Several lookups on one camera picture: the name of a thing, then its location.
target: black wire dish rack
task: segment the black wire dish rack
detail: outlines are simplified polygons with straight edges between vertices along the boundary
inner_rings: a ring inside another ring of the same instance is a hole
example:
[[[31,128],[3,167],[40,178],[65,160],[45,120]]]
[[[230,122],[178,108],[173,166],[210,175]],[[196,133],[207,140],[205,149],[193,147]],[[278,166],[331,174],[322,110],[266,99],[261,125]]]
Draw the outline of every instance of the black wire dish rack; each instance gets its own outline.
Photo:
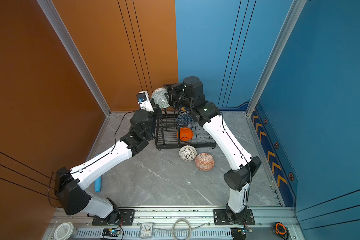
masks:
[[[216,147],[216,142],[197,122],[192,120],[193,137],[189,141],[180,140],[180,128],[187,124],[178,123],[180,114],[188,114],[186,110],[164,109],[163,118],[156,120],[155,144],[158,150],[181,148],[186,145],[193,147]]]

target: orange wall panel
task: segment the orange wall panel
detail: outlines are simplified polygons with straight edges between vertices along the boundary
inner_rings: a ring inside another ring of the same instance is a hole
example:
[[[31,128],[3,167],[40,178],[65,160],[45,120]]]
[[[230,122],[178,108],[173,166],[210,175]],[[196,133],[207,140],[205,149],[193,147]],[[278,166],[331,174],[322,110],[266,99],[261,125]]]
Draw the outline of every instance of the orange wall panel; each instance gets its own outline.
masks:
[[[174,0],[53,3],[112,111],[178,81]]]
[[[104,118],[38,3],[0,0],[0,151],[49,176],[85,161]],[[49,182],[2,154],[0,164]],[[2,166],[0,177],[47,193]],[[0,228],[16,239],[40,239],[54,212],[46,196],[0,179]]]

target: blue foam roll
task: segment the blue foam roll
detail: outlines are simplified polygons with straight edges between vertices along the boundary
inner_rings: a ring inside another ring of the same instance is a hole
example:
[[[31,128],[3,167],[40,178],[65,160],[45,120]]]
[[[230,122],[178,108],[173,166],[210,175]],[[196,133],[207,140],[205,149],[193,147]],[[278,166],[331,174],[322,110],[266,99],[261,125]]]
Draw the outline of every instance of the blue foam roll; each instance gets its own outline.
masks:
[[[100,192],[101,189],[101,176],[95,180],[95,192]]]

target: aluminum frame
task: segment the aluminum frame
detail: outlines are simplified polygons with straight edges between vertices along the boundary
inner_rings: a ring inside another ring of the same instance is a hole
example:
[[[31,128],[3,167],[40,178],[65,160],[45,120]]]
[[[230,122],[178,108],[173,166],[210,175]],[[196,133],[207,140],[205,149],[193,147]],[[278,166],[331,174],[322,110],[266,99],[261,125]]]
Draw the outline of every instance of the aluminum frame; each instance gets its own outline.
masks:
[[[256,224],[251,225],[250,227],[255,230],[255,228],[271,228],[275,222],[282,222],[289,230],[291,238],[296,238],[298,240],[304,240],[304,235],[301,231],[300,224],[293,212],[293,209],[290,207],[250,207],[253,211],[253,216]],[[225,228],[227,231],[230,231],[231,225],[216,226],[213,224],[214,209],[225,209],[225,207],[123,207],[120,209],[135,209],[135,217],[132,226],[124,226],[124,231],[139,231],[140,223],[143,222],[154,222],[154,227],[156,228],[172,228],[175,221],[179,218],[186,218],[189,223],[193,226],[199,226],[204,223],[210,223],[210,225],[205,224],[200,227],[198,230],[201,231],[218,231],[222,228]],[[53,239],[51,236],[54,233],[54,230],[63,222],[72,222],[79,231],[100,231],[102,228],[109,228],[108,225],[105,226],[92,226],[92,219],[88,218],[86,214],[79,213],[73,216],[67,216],[63,209],[57,209],[51,222],[44,234],[43,240]],[[178,223],[177,227],[187,228],[187,224]],[[85,237],[75,237],[74,239],[99,239],[98,234],[95,236],[87,235]],[[211,236],[197,237],[199,239],[212,239]],[[128,239],[139,239],[137,235],[125,236],[125,240]],[[217,239],[232,239],[228,234],[225,237]]]
[[[79,50],[77,49],[74,41],[71,38],[67,28],[65,27],[58,11],[56,10],[55,6],[53,5],[51,0],[37,0],[41,9],[43,10],[44,14],[48,18],[48,21],[51,23],[53,29],[55,30],[56,34],[58,35],[60,41],[64,45],[65,49],[67,50],[68,54],[70,55],[73,63],[76,65],[77,69],[79,70],[81,76],[83,77],[84,81],[86,82],[88,88],[91,90],[91,93],[95,97],[97,103],[99,104],[101,110],[106,116],[109,116],[111,110],[102,95],[99,87],[97,86],[95,80],[91,72],[89,71],[84,59],[82,58]]]
[[[276,195],[281,203],[281,206],[285,206],[285,203],[284,203],[284,200],[281,196],[281,193],[280,193],[280,190],[279,190],[279,187],[277,186],[277,183],[275,181],[275,178],[273,176],[273,173],[271,171],[271,168],[268,167],[269,166],[269,162],[267,160],[267,156],[265,156],[265,153],[264,153],[264,150],[263,150],[263,147],[261,145],[261,142],[259,140],[259,137],[257,136],[257,133],[256,133],[256,130],[254,128],[254,125],[252,124],[252,121],[251,121],[251,117],[250,116],[246,116],[246,120],[247,120],[247,123],[249,125],[249,128],[251,130],[251,133],[252,133],[252,136],[253,136],[253,139],[254,139],[254,143],[255,143],[255,146],[257,148],[257,150],[259,151],[259,158],[261,159],[261,163],[262,165],[264,166],[264,169],[265,169],[265,173],[267,174],[267,177],[270,181],[270,184],[271,184],[271,188],[274,189],[276,191]]]
[[[264,88],[269,80],[269,77],[271,76],[273,69],[276,66],[276,63],[279,60],[281,52],[283,51],[284,46],[287,43],[296,22],[298,21],[305,2],[306,0],[294,0],[292,2],[287,17],[285,18],[283,26],[280,29],[276,42],[273,45],[273,49],[271,51],[271,54],[269,55],[268,61],[265,64],[264,70],[260,76],[256,88],[254,89],[250,103],[248,104],[246,110],[247,116],[250,116],[252,114],[257,102],[259,101],[260,96],[263,93]]]

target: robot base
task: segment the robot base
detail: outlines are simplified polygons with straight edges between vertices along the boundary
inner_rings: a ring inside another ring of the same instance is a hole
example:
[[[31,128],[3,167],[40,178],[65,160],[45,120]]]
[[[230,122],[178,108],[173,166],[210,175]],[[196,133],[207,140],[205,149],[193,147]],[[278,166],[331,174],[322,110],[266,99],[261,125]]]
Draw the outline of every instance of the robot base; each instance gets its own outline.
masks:
[[[214,209],[215,225],[255,225],[252,210],[244,208],[235,214],[226,206],[226,209]]]
[[[107,198],[110,203],[114,206],[114,210],[106,217],[100,218],[95,216],[92,221],[93,226],[104,226],[104,225],[121,225],[121,220],[123,220],[124,226],[131,226],[133,219],[135,217],[134,209],[122,209],[120,210],[116,204],[109,198]]]

